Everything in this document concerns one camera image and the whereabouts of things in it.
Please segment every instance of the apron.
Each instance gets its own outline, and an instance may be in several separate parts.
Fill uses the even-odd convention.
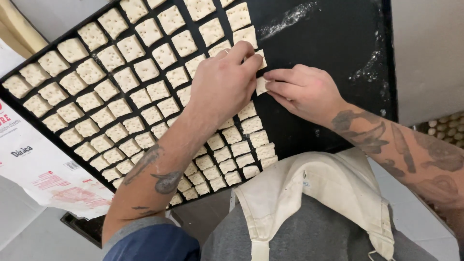
[[[234,189],[251,238],[251,260],[269,260],[269,241],[301,207],[302,193],[364,229],[375,251],[393,259],[394,239],[388,201],[366,155],[353,148],[340,153],[306,152],[268,167]]]

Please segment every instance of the person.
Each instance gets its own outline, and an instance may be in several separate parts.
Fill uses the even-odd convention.
[[[254,53],[249,43],[240,41],[232,49],[223,50],[216,57],[200,63],[192,83],[190,102],[158,143],[126,175],[115,194],[103,227],[104,260],[227,261],[252,258],[383,261],[388,258],[435,261],[433,256],[397,231],[393,223],[390,224],[391,210],[377,194],[375,181],[369,175],[359,175],[369,170],[342,154],[310,152],[294,156],[249,180],[239,187],[244,189],[238,192],[250,201],[244,204],[239,197],[240,204],[210,235],[201,251],[198,241],[165,218],[165,208],[194,155],[226,120],[249,103],[257,85],[256,72],[262,62],[263,58]],[[292,69],[266,72],[264,78],[268,81],[268,94],[285,109],[350,141],[402,184],[435,204],[458,240],[463,239],[462,149],[349,104],[340,96],[330,75],[323,70],[296,65]],[[268,193],[272,186],[253,182],[275,179],[280,175],[279,171],[290,173],[294,169],[291,166],[296,164],[300,169],[304,168],[304,177],[294,175],[298,182],[291,185],[297,191],[296,197],[285,199],[284,205],[267,198],[260,198],[266,204],[252,202],[253,193],[267,193],[269,198],[279,193],[283,195],[285,192],[282,191]],[[341,171],[338,169],[354,174],[339,176]],[[326,197],[319,197],[316,194],[308,196],[311,191],[303,188],[302,194],[301,182],[310,175],[321,178],[323,182],[318,183],[321,186],[330,182],[324,178],[332,175],[336,177],[335,183],[339,180],[364,180],[361,183],[356,181],[356,186],[365,193],[359,195],[356,194],[358,189],[354,192],[353,189],[345,189],[346,194],[343,194],[344,188],[329,189],[323,191]],[[252,186],[255,191],[247,190],[246,185]],[[315,183],[311,185],[311,189],[319,187]],[[350,207],[344,208],[345,205],[337,204],[344,200],[343,197],[338,197],[333,204],[330,199],[327,200],[339,194],[343,197],[355,195],[357,198],[364,195],[371,205],[365,208],[364,199],[355,199],[356,204],[353,205],[350,205],[353,200],[345,201],[343,204]],[[267,209],[266,205],[271,205],[271,202],[275,204],[276,211]],[[270,233],[270,230],[259,227],[258,224],[269,224],[262,223],[263,220],[256,214],[261,210],[253,209],[253,204],[264,205],[263,211],[270,211],[273,217],[287,214]],[[288,205],[295,205],[294,210],[287,211]],[[274,218],[270,226],[275,226],[276,220],[278,218]],[[250,226],[253,222],[256,222],[255,227]],[[266,234],[262,242],[267,242],[264,247],[255,246],[262,243],[256,239],[262,234]]]

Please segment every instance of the left hand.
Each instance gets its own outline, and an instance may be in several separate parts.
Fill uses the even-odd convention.
[[[217,130],[250,101],[256,89],[256,72],[263,57],[250,43],[240,41],[232,49],[200,63],[185,110]]]

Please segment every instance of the black baking tray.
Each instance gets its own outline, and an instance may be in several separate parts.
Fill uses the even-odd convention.
[[[165,77],[165,72],[178,66],[184,65],[186,61],[189,61],[190,59],[202,53],[208,56],[208,49],[224,40],[221,39],[209,48],[206,48],[205,43],[198,31],[198,26],[213,18],[218,17],[226,34],[225,39],[228,39],[231,43],[233,43],[232,31],[230,29],[225,10],[221,7],[219,0],[213,0],[213,2],[217,7],[217,11],[209,14],[198,22],[192,21],[183,0],[167,0],[154,10],[149,9],[148,15],[142,17],[137,23],[131,24],[127,20],[125,12],[121,9],[119,1],[113,1],[101,8],[99,11],[91,15],[83,22],[79,23],[63,36],[50,43],[49,46],[34,54],[27,61],[16,67],[13,71],[1,78],[0,83],[5,81],[8,77],[18,73],[18,70],[27,64],[36,62],[46,52],[50,50],[56,50],[58,43],[70,38],[80,38],[77,33],[79,28],[89,22],[97,21],[98,17],[100,17],[111,8],[115,7],[126,19],[126,22],[129,25],[129,29],[121,33],[121,35],[116,40],[113,40],[105,32],[109,42],[92,52],[89,51],[91,57],[93,57],[100,65],[100,67],[108,74],[108,78],[115,84],[115,86],[118,85],[116,84],[116,81],[112,75],[125,68],[126,66],[120,66],[112,73],[108,73],[99,59],[96,57],[96,54],[104,48],[112,44],[116,44],[118,41],[130,35],[135,34],[137,36],[147,54],[142,58],[138,58],[132,62],[126,63],[129,65],[133,72],[135,72],[133,67],[134,63],[151,58],[151,52],[166,42],[168,42],[173,48],[178,61],[165,70],[158,68],[160,71],[160,76],[147,82],[142,82],[139,80],[141,84],[137,88],[134,88],[125,94],[122,92],[119,93],[109,101],[105,102],[105,106],[114,100],[125,97],[126,101],[132,108],[133,113],[119,117],[116,119],[116,122],[122,123],[127,118],[140,115],[142,110],[157,104],[161,100],[137,109],[137,107],[132,103],[132,100],[128,98],[129,95],[140,90],[141,88],[147,87],[149,84],[155,83],[162,79],[167,83],[171,95],[180,105],[180,100],[175,94],[175,91],[189,86],[191,82],[177,87],[174,91],[169,85],[169,81],[167,81],[167,78]],[[227,10],[242,2],[244,2],[244,0],[236,0],[225,9]],[[361,108],[366,109],[372,113],[383,116],[387,119],[393,120],[395,122],[398,121],[391,3],[389,0],[247,0],[246,2],[248,3],[252,24],[255,26],[257,31],[259,49],[264,49],[266,61],[268,64],[266,68],[258,72],[258,77],[262,76],[266,71],[277,68],[291,68],[299,63],[318,67],[326,70],[328,73],[330,73],[330,75],[332,75],[335,82],[337,83],[341,95],[348,102],[360,106]],[[149,18],[155,18],[158,25],[160,25],[156,17],[157,14],[168,9],[173,4],[179,8],[187,24],[186,26],[183,26],[177,30],[174,35],[182,32],[185,29],[188,29],[191,31],[195,43],[198,47],[198,51],[190,54],[185,58],[181,58],[178,55],[172,44],[171,36],[166,35],[164,31],[164,37],[161,40],[155,42],[150,47],[146,47],[134,29],[136,25]],[[298,11],[301,11],[302,7],[306,8],[307,12],[305,15],[300,16],[299,20],[295,22],[295,15],[298,14]],[[281,24],[285,24],[285,28],[276,34],[269,36],[269,28],[276,28],[276,26]],[[53,81],[59,81],[64,75],[74,71],[76,67],[85,60],[86,59],[82,59],[76,63],[71,64],[70,69],[62,72],[55,79],[51,78],[45,81],[40,86],[34,88],[22,99],[15,98],[8,90],[0,87],[0,98],[4,100],[9,106],[11,106],[16,112],[18,112],[23,118],[25,118],[29,123],[31,123],[44,136],[51,140],[56,146],[58,146],[64,153],[69,155],[74,161],[76,161],[86,171],[93,175],[98,181],[104,184],[111,191],[115,192],[116,189],[112,186],[111,183],[103,178],[100,172],[91,167],[88,162],[84,161],[80,156],[74,153],[74,149],[76,149],[82,143],[79,143],[78,145],[70,148],[58,137],[64,130],[75,126],[76,123],[81,122],[88,117],[83,117],[72,122],[68,128],[58,131],[55,134],[53,134],[44,124],[41,123],[43,119],[50,116],[51,114],[56,113],[57,108],[66,105],[71,101],[75,102],[76,97],[93,91],[94,87],[101,81],[105,80],[105,78],[98,83],[90,85],[83,91],[79,92],[79,94],[75,97],[70,95],[68,99],[59,103],[40,119],[37,119],[31,112],[22,106],[22,104],[28,98],[37,94],[37,90]],[[263,122],[264,129],[267,131],[269,140],[275,144],[276,154],[278,155],[279,159],[283,159],[305,151],[326,151],[335,153],[351,147],[347,141],[345,141],[334,132],[331,132],[330,130],[327,130],[319,125],[309,123],[298,118],[297,116],[290,114],[267,94],[260,95],[259,97],[254,94],[252,100],[254,101],[258,115]],[[101,108],[102,107],[95,108],[87,112],[86,115],[91,115]],[[167,119],[174,118],[179,114],[180,112],[173,114]],[[145,124],[145,131],[150,130],[151,126],[145,122],[143,117],[141,117],[141,119]],[[238,120],[237,116],[234,117],[234,120],[235,124],[240,127],[240,121]],[[103,127],[102,131],[106,131],[113,125],[114,123],[111,123]],[[128,139],[133,138],[134,136],[141,133],[143,132],[129,135],[128,137],[116,143],[116,146],[119,146]],[[88,137],[84,141],[90,141],[96,136],[97,135]],[[215,162],[213,152],[207,145],[205,145],[205,147],[208,150],[208,154]],[[262,170],[261,166],[258,164],[258,160],[254,151],[253,156],[257,162],[256,165],[258,165],[260,170]],[[245,180],[241,170],[239,170],[239,173],[242,176],[242,179]],[[212,193],[200,196],[199,199],[210,194]]]

